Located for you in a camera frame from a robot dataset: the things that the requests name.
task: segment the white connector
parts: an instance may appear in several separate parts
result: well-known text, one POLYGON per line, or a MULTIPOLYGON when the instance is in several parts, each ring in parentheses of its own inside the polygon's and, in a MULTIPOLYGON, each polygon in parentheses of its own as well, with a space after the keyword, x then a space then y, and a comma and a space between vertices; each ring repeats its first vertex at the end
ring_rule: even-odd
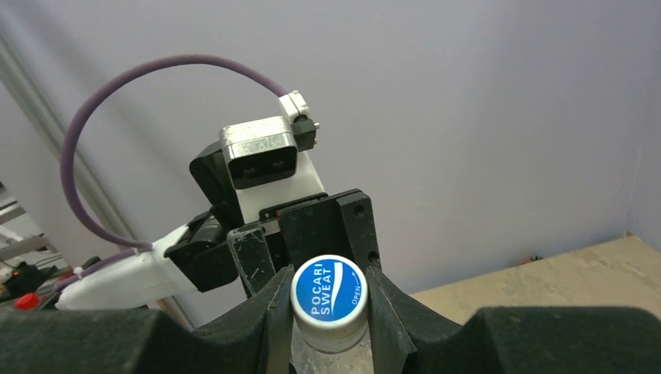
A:
POLYGON ((309 117, 308 103, 306 103, 300 92, 292 91, 278 100, 280 101, 282 115, 289 121, 289 124, 294 123, 294 120, 301 115, 309 117))

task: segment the grey wall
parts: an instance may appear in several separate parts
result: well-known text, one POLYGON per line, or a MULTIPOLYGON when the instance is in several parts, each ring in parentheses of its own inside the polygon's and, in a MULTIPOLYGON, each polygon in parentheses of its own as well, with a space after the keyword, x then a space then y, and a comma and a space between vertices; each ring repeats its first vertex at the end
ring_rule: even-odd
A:
MULTIPOLYGON (((67 120, 113 75, 183 52, 301 90, 323 126, 325 186, 372 196, 384 268, 406 291, 624 231, 659 14, 656 0, 0 2, 67 120)), ((155 239, 207 208, 187 173, 196 153, 276 110, 228 72, 160 72, 94 116, 83 151, 155 239)), ((182 300, 203 322, 241 295, 182 300)))
POLYGON ((661 249, 661 65, 654 82, 655 92, 639 154, 630 230, 661 249))

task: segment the purple cable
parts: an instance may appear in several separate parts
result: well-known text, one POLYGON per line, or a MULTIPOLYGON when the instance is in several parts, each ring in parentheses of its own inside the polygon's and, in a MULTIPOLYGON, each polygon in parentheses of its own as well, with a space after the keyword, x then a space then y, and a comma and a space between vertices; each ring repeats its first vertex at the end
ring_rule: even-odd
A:
MULTIPOLYGON (((127 83, 130 83, 133 80, 138 79, 141 76, 145 76, 151 72, 156 72, 158 70, 180 65, 212 65, 225 68, 233 72, 237 72, 238 74, 241 74, 242 76, 257 82, 267 90, 273 92, 278 97, 288 94, 288 92, 282 86, 275 83, 272 79, 262 75, 261 73, 230 59, 212 55, 177 55, 166 58, 159 58, 157 60, 145 62, 142 65, 136 66, 135 68, 126 70, 119 76, 113 78, 110 82, 103 85, 97 92, 95 92, 83 103, 80 109, 78 109, 76 115, 74 115, 73 119, 71 120, 71 124, 67 130, 64 142, 62 143, 60 178, 62 180, 62 188, 64 189, 66 200, 69 203, 71 210, 78 218, 78 221, 80 221, 83 226, 92 231, 99 238, 103 238, 108 242, 123 245, 125 247, 135 247, 141 252, 151 250, 151 243, 149 242, 137 241, 131 238, 123 238, 106 230, 100 226, 85 210, 85 207, 83 206, 83 203, 80 201, 80 197, 78 196, 78 191, 76 190, 76 182, 74 181, 73 177, 73 159, 76 155, 76 145, 78 143, 78 139, 80 138, 80 133, 83 131, 83 127, 87 123, 87 120, 90 119, 90 116, 99 107, 99 105, 101 105, 101 103, 110 97, 110 95, 112 95, 116 90, 119 90, 127 83)), ((85 271, 87 272, 96 265, 91 266, 85 271)))
MULTIPOLYGON (((88 267, 87 269, 83 270, 80 275, 82 277, 86 277, 92 273, 95 273, 104 267, 116 263, 121 259, 128 259, 130 256, 133 256, 135 252, 132 249, 125 249, 121 251, 120 253, 116 253, 106 259, 103 259, 99 261, 98 263, 95 263, 94 265, 88 267)), ((63 289, 67 288, 67 286, 76 283, 80 279, 78 278, 77 274, 73 274, 71 277, 66 278, 62 282, 59 282, 55 285, 55 288, 53 289, 53 292, 60 292, 63 289)))

